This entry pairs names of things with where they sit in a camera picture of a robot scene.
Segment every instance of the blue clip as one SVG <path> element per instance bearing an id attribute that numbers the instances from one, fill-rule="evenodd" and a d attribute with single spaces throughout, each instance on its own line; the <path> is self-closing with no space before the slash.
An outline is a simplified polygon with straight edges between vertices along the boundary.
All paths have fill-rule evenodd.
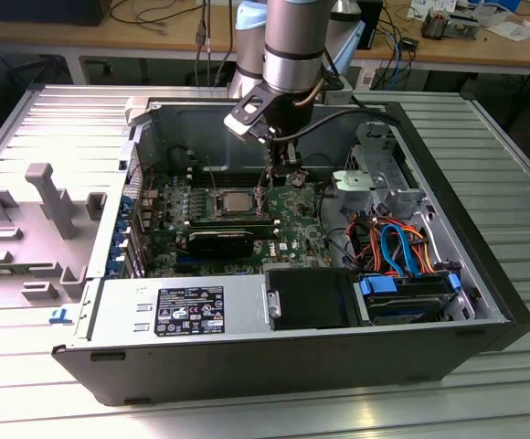
<path id="1" fill-rule="evenodd" d="M 111 247 L 111 250 L 109 251 L 109 255 L 112 258 L 116 258 L 116 257 L 122 255 L 122 251 L 121 251 L 121 249 L 119 247 Z"/>
<path id="2" fill-rule="evenodd" d="M 133 209 L 133 199 L 126 195 L 121 196 L 120 209 Z"/>
<path id="3" fill-rule="evenodd" d="M 69 315 L 69 311 L 68 309 L 66 309 L 65 307 L 61 306 L 60 308 L 58 309 L 55 309 L 54 311 L 52 311 L 52 317 L 49 318 L 49 323 L 51 325 L 56 325 L 56 324 L 68 324 L 68 323 L 72 323 L 72 319 L 71 319 L 71 316 Z"/>
<path id="4" fill-rule="evenodd" d="M 123 241 L 125 241 L 125 237 L 124 237 L 123 234 L 120 233 L 119 231 L 115 231 L 115 232 L 112 234 L 112 242 L 113 242 L 115 245 L 121 244 Z"/>
<path id="5" fill-rule="evenodd" d="M 397 292 L 395 279 L 390 276 L 367 276 L 358 283 L 363 295 L 376 294 L 393 294 Z"/>
<path id="6" fill-rule="evenodd" d="M 115 231 L 126 231 L 127 230 L 127 222 L 123 219 L 117 219 L 117 222 L 115 222 Z"/>
<path id="7" fill-rule="evenodd" d="M 106 268 L 106 273 L 108 275 L 119 274 L 122 269 L 122 262 L 107 261 L 107 265 L 105 268 Z"/>
<path id="8" fill-rule="evenodd" d="M 454 289 L 456 293 L 458 293 L 462 287 L 460 284 L 460 279 L 458 279 L 458 276 L 454 273 L 448 274 L 448 280 L 450 281 L 451 287 Z"/>

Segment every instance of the desk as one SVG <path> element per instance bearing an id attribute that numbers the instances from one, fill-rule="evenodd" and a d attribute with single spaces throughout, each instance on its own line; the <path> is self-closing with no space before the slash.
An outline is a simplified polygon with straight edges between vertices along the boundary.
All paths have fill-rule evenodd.
<path id="1" fill-rule="evenodd" d="M 142 10 L 165 3 L 165 0 L 137 0 L 137 7 Z M 405 16 L 407 11 L 397 9 L 408 3 L 408 0 L 397 3 L 393 1 L 389 4 L 389 11 L 396 26 L 406 29 L 404 35 L 419 40 L 413 69 L 508 74 L 529 72 L 530 38 L 514 42 L 482 29 L 475 41 L 428 40 L 421 37 L 419 21 L 405 21 L 399 17 Z M 167 13 L 153 12 L 149 17 L 156 18 L 182 11 L 195 4 L 195 0 L 180 0 L 167 9 Z M 521 5 L 517 12 L 530 14 L 530 5 Z M 128 4 L 118 8 L 115 14 L 133 20 L 133 11 Z M 86 57 L 193 59 L 196 54 L 195 34 L 199 18 L 200 10 L 196 10 L 169 20 L 166 36 L 136 25 L 119 23 L 108 17 L 99 27 L 0 23 L 0 51 L 61 55 L 68 62 L 74 83 L 86 84 L 88 77 L 82 64 L 82 58 Z M 225 6 L 212 7 L 212 34 L 212 58 L 220 60 L 228 48 L 228 10 Z M 390 58 L 391 50 L 379 36 L 370 50 L 357 51 L 353 65 L 362 68 L 358 88 L 368 87 L 375 70 Z"/>
<path id="2" fill-rule="evenodd" d="M 409 0 L 388 2 L 387 10 L 393 23 L 401 29 L 403 36 L 419 41 L 414 70 L 465 71 L 474 73 L 504 73 L 526 75 L 530 71 L 530 38 L 515 42 L 485 29 L 480 29 L 476 40 L 445 38 L 440 41 L 421 36 L 421 21 L 407 19 Z M 516 11 L 529 15 L 530 5 L 522 4 Z M 385 12 L 382 19 L 387 20 Z M 357 88 L 368 86 L 375 69 L 386 65 L 392 51 L 382 36 L 376 36 L 370 50 L 360 50 L 355 54 L 353 65 L 363 68 Z"/>

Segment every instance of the power cable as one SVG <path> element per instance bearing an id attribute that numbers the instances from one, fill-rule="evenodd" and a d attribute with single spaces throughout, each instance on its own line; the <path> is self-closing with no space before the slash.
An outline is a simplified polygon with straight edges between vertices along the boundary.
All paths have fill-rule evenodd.
<path id="1" fill-rule="evenodd" d="M 217 87 L 217 85 L 220 83 L 220 75 L 222 73 L 222 69 L 225 67 L 225 63 L 227 62 L 228 57 L 230 57 L 230 54 L 232 53 L 232 38 L 233 38 L 233 30 L 232 30 L 232 0 L 228 0 L 228 50 L 225 54 L 225 57 L 220 62 L 220 65 L 218 66 L 217 74 L 214 78 L 214 86 Z"/>
<path id="2" fill-rule="evenodd" d="M 513 105 L 511 105 L 511 108 L 509 110 L 509 114 L 506 118 L 506 121 L 504 122 L 504 130 L 509 131 L 525 106 L 528 104 L 528 101 L 530 100 L 530 90 L 527 90 L 527 87 L 529 85 L 530 81 L 530 71 L 527 75 L 527 78 L 525 79 L 525 83 L 523 84 L 523 87 L 521 90 L 516 94 Z"/>
<path id="3" fill-rule="evenodd" d="M 199 5 L 199 6 L 194 6 L 194 7 L 190 7 L 188 9 L 184 9 L 183 11 L 180 11 L 180 12 L 176 12 L 176 13 L 173 13 L 169 16 L 162 16 L 160 18 L 155 18 L 153 20 L 137 20 L 137 21 L 132 21 L 132 20 L 124 20 L 122 18 L 119 18 L 115 15 L 115 11 L 117 10 L 117 8 L 120 6 L 120 5 L 124 5 L 125 3 L 127 3 L 129 0 L 121 0 L 119 3 L 117 3 L 116 5 L 114 5 L 111 10 L 109 11 L 109 14 L 111 16 L 111 18 L 113 20 L 116 20 L 120 23 L 125 23 L 127 25 L 139 25 L 139 24 L 147 24 L 147 23 L 158 23 L 160 21 L 165 21 L 165 20 L 169 20 L 170 18 L 174 18 L 175 16 L 181 16 L 182 14 L 185 14 L 187 12 L 192 12 L 192 11 L 196 11 L 197 9 L 200 9 L 202 6 Z"/>
<path id="4" fill-rule="evenodd" d="M 346 114 L 353 114 L 353 113 L 362 113 L 362 114 L 366 114 L 372 118 L 375 118 L 375 119 L 378 119 L 379 121 L 382 121 L 384 123 L 388 123 L 388 124 L 391 124 L 391 125 L 399 125 L 399 120 L 396 119 L 395 117 L 393 116 L 390 116 L 388 114 L 384 114 L 384 113 L 381 113 L 381 112 L 378 112 L 376 110 L 369 110 L 367 108 L 349 108 L 349 109 L 346 109 L 346 110 L 342 110 L 340 112 L 335 112 L 334 114 L 330 114 L 326 117 L 324 117 L 323 119 L 320 119 L 319 121 L 315 122 L 315 123 L 311 123 L 310 125 L 306 126 L 305 128 L 303 128 L 301 131 L 299 131 L 298 133 L 295 133 L 295 134 L 291 134 L 291 135 L 285 135 L 283 137 L 275 137 L 273 136 L 273 134 L 268 137 L 268 141 L 270 142 L 290 142 L 290 141 L 293 141 L 293 140 L 296 140 L 296 139 L 299 139 L 300 137 L 304 137 L 305 135 L 311 133 L 312 131 L 316 130 L 317 128 L 321 127 L 322 125 L 326 124 L 326 123 L 329 123 L 330 121 L 338 118 L 338 117 L 341 117 L 341 116 L 344 116 Z"/>

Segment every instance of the electronic equipment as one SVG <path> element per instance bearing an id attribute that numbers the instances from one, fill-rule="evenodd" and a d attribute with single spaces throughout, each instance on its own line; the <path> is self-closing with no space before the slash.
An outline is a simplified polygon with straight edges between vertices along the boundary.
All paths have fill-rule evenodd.
<path id="1" fill-rule="evenodd" d="M 443 37 L 475 39 L 479 28 L 478 20 L 469 14 L 452 14 L 430 9 L 421 25 L 421 35 L 429 39 Z"/>
<path id="2" fill-rule="evenodd" d="M 0 21 L 98 26 L 112 0 L 0 0 Z"/>
<path id="3" fill-rule="evenodd" d="M 428 39 L 442 39 L 448 20 L 447 12 L 430 9 L 421 25 L 421 36 Z"/>
<path id="4" fill-rule="evenodd" d="M 449 14 L 444 37 L 476 39 L 480 26 L 478 20 L 468 14 Z"/>

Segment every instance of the power supply label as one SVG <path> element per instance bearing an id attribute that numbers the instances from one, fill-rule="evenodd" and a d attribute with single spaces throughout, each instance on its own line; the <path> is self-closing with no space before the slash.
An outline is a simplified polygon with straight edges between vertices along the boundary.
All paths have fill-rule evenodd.
<path id="1" fill-rule="evenodd" d="M 222 286 L 163 288 L 157 295 L 155 334 L 192 336 L 225 332 Z"/>

